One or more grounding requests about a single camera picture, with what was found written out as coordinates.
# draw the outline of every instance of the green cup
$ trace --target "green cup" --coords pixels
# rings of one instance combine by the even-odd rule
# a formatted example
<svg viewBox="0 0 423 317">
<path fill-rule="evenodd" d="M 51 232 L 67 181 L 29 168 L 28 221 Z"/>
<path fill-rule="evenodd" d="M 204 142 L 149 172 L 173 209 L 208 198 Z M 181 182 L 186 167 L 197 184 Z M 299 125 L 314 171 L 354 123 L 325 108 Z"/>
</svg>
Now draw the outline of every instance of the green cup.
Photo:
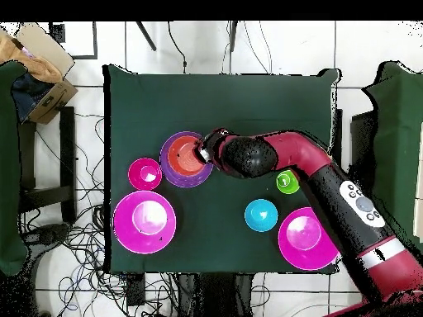
<svg viewBox="0 0 423 317">
<path fill-rule="evenodd" d="M 292 195 L 300 189 L 298 180 L 291 170 L 285 170 L 276 177 L 276 186 L 286 195 Z"/>
</svg>

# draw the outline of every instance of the green fabric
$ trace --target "green fabric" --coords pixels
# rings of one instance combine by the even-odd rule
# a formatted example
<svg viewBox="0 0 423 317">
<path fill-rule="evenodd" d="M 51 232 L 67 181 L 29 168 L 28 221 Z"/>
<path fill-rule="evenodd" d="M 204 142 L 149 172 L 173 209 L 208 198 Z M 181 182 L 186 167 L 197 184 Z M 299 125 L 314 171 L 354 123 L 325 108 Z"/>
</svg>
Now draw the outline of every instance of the green fabric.
<svg viewBox="0 0 423 317">
<path fill-rule="evenodd" d="M 423 252 L 423 244 L 413 237 L 423 76 L 408 73 L 395 62 L 386 62 L 379 77 L 365 89 L 378 109 L 378 131 L 373 143 L 376 158 L 373 196 L 382 202 L 388 213 L 387 222 L 398 236 L 411 240 Z"/>
<path fill-rule="evenodd" d="M 168 137 L 190 130 L 201 135 L 224 126 L 243 135 L 275 130 L 307 130 L 330 142 L 331 85 L 335 69 L 321 77 L 263 75 L 130 74 L 110 65 L 111 211 L 135 189 L 131 163 L 159 160 Z M 309 206 L 302 191 L 283 195 L 277 173 L 240 180 L 213 169 L 200 186 L 184 189 L 165 179 L 155 189 L 169 200 L 177 230 L 163 250 L 140 255 L 112 234 L 113 272 L 300 272 L 278 250 L 278 229 L 292 211 Z M 267 233 L 249 229 L 247 205 L 265 198 L 278 208 L 278 223 Z M 322 270 L 333 272 L 333 266 Z"/>
<path fill-rule="evenodd" d="M 17 112 L 12 84 L 26 72 L 18 62 L 0 65 L 0 270 L 7 276 L 17 274 L 26 257 L 26 247 L 18 228 L 21 165 L 17 136 Z"/>
</svg>

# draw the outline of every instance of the cardboard box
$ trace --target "cardboard box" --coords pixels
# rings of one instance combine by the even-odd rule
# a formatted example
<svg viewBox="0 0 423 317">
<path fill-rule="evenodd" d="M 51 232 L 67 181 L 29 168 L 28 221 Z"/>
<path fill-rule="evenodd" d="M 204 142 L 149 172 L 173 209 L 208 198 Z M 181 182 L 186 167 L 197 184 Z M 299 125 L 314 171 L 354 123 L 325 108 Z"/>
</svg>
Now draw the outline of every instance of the cardboard box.
<svg viewBox="0 0 423 317">
<path fill-rule="evenodd" d="M 7 33 L 0 28 L 0 35 Z M 70 54 L 34 22 L 25 23 L 16 33 L 15 39 L 34 56 L 47 59 L 60 71 L 62 77 L 75 64 Z M 78 90 L 66 79 L 56 83 L 27 119 L 35 123 L 48 124 L 59 113 L 59 107 L 65 106 L 77 92 Z"/>
</svg>

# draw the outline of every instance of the robot control buttons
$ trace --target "robot control buttons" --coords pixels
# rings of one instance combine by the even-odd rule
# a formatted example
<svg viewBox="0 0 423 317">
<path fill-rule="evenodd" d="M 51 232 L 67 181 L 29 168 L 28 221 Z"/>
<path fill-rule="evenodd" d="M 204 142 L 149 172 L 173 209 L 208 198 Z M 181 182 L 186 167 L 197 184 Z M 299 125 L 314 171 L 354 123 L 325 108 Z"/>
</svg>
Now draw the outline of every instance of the robot control buttons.
<svg viewBox="0 0 423 317">
<path fill-rule="evenodd" d="M 383 227 L 385 220 L 376 211 L 372 201 L 351 181 L 340 184 L 340 195 L 351 210 L 368 226 Z"/>
<path fill-rule="evenodd" d="M 365 196 L 361 196 L 361 197 L 357 198 L 357 201 L 355 201 L 355 204 L 357 205 L 357 208 L 359 208 L 361 211 L 365 211 L 366 213 L 369 213 L 370 211 L 373 210 L 372 201 L 370 201 Z"/>
</svg>

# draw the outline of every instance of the blue cup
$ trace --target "blue cup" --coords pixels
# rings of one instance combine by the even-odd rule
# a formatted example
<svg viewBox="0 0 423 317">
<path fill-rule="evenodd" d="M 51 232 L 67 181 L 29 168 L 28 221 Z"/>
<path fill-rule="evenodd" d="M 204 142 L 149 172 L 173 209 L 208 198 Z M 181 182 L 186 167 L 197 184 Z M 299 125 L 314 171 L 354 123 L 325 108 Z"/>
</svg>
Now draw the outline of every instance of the blue cup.
<svg viewBox="0 0 423 317">
<path fill-rule="evenodd" d="M 271 201 L 257 199 L 247 205 L 245 222 L 257 232 L 266 232 L 278 222 L 278 210 Z"/>
</svg>

